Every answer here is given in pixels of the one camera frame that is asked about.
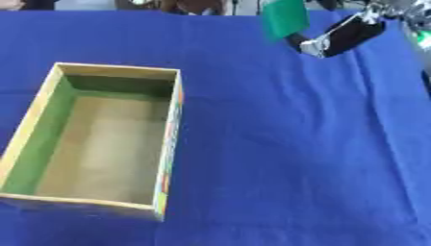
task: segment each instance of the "wooden box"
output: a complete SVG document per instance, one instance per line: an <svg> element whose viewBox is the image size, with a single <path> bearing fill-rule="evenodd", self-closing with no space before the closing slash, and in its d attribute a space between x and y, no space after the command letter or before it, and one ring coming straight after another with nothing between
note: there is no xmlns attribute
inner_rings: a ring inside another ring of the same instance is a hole
<svg viewBox="0 0 431 246"><path fill-rule="evenodd" d="M0 197L163 220L182 103L179 70L56 63L1 159Z"/></svg>

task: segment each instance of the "blue fabric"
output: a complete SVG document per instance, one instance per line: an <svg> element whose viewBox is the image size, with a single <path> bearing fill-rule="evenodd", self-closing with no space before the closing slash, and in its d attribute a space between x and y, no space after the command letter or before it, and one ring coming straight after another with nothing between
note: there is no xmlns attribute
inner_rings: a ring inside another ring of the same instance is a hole
<svg viewBox="0 0 431 246"><path fill-rule="evenodd" d="M2 12L0 33L0 150L53 62L180 68L186 91L164 223L0 203L0 245L431 243L431 103L395 23L325 60L257 17Z"/></svg>

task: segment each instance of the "cable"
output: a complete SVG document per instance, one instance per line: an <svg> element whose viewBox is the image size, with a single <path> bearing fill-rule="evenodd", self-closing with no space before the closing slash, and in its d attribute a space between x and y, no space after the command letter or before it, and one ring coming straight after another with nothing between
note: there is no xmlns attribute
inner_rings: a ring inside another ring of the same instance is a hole
<svg viewBox="0 0 431 246"><path fill-rule="evenodd" d="M232 0L232 15L237 15L237 5L239 0Z"/></svg>
<svg viewBox="0 0 431 246"><path fill-rule="evenodd" d="M261 14L261 12L262 12L262 9L261 9L261 0L258 0L258 2L257 2L257 10L256 10L256 15L260 15Z"/></svg>

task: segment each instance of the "box bottom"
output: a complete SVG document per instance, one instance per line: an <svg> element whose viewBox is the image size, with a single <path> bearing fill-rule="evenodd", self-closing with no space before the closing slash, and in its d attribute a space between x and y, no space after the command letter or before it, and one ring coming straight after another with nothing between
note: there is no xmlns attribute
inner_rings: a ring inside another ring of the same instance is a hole
<svg viewBox="0 0 431 246"><path fill-rule="evenodd" d="M35 195L151 204L168 105L78 96Z"/></svg>

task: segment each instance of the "blue tablecloth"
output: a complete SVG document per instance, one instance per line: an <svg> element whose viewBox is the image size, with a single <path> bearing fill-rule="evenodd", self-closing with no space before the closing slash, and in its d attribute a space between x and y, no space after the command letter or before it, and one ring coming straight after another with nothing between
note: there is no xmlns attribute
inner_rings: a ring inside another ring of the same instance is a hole
<svg viewBox="0 0 431 246"><path fill-rule="evenodd" d="M0 153L53 62L180 68L186 91L164 223L0 203L2 246L431 244L431 103L395 23L326 60L257 17L1 12L0 34Z"/></svg>

